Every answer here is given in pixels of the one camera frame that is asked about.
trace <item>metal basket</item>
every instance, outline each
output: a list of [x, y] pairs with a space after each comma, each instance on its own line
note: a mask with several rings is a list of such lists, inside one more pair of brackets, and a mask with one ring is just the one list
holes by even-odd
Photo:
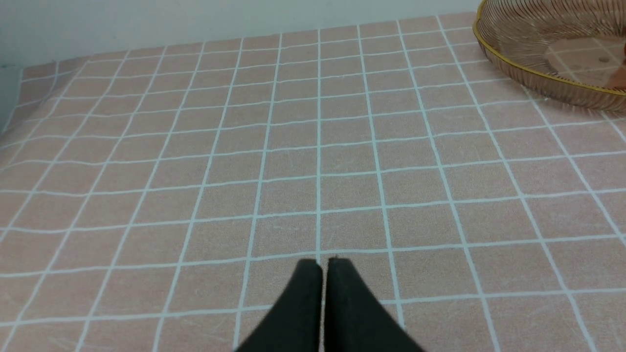
[[[624, 0], [483, 0], [473, 29], [486, 57], [523, 86], [571, 105], [625, 113], [626, 88], [578, 81], [547, 55], [563, 40], [609, 40], [621, 46], [609, 54], [622, 65], [625, 8]], [[624, 67], [618, 70], [626, 74]]]

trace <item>white wall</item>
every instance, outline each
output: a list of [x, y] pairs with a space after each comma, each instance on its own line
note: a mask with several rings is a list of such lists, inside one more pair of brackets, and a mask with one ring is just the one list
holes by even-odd
[[0, 64], [472, 11], [480, 0], [0, 0]]

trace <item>wire fruit basket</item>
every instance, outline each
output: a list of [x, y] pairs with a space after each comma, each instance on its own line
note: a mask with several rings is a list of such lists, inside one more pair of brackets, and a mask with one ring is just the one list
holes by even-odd
[[626, 0], [483, 0], [473, 29], [505, 75], [548, 98], [626, 113]]

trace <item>gold rim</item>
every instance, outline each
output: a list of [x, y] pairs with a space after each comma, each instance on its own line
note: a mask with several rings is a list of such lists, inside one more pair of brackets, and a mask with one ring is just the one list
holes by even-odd
[[476, 12], [476, 20], [474, 21], [474, 25], [472, 26], [472, 30], [474, 31], [474, 35], [476, 36], [476, 39], [478, 39], [480, 44], [485, 49], [489, 50], [489, 52], [491, 52], [496, 57], [498, 57], [500, 60], [502, 60], [505, 63], [507, 63], [507, 64], [509, 64], [509, 65], [511, 65], [511, 66], [513, 66], [515, 68], [518, 68], [518, 69], [520, 69], [522, 71], [526, 71], [526, 72], [531, 73], [533, 75], [543, 77], [546, 80], [557, 81], [557, 82], [560, 82], [560, 83], [566, 83], [568, 85], [577, 86], [577, 87], [581, 87], [581, 88], [584, 88], [584, 89], [593, 90], [593, 91], [597, 91], [597, 92], [601, 92], [601, 93], [607, 93], [607, 94], [617, 95], [617, 96], [626, 96], [626, 92], [620, 92], [620, 91], [617, 91], [617, 90], [608, 90], [608, 89], [597, 87], [597, 86], [586, 85], [584, 83], [568, 81], [568, 80], [564, 80], [563, 78], [546, 75], [545, 73], [541, 73], [539, 71], [535, 71], [533, 69], [527, 68], [527, 67], [519, 65], [517, 63], [514, 63], [511, 60], [509, 60], [508, 58], [504, 57], [502, 54], [500, 54], [500, 52], [498, 52], [491, 45], [489, 45], [485, 41], [485, 39], [483, 39], [483, 36], [480, 35], [480, 33], [478, 32], [478, 22], [480, 21], [481, 15], [483, 13], [483, 6], [485, 5], [485, 3], [487, 1], [489, 1], [489, 0], [482, 0], [480, 2], [480, 5], [478, 6], [478, 10]]

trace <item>basket base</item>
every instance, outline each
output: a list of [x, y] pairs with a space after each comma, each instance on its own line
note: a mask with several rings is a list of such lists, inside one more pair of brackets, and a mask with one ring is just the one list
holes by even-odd
[[561, 39], [545, 53], [552, 74], [613, 90], [626, 89], [626, 39], [599, 36]]

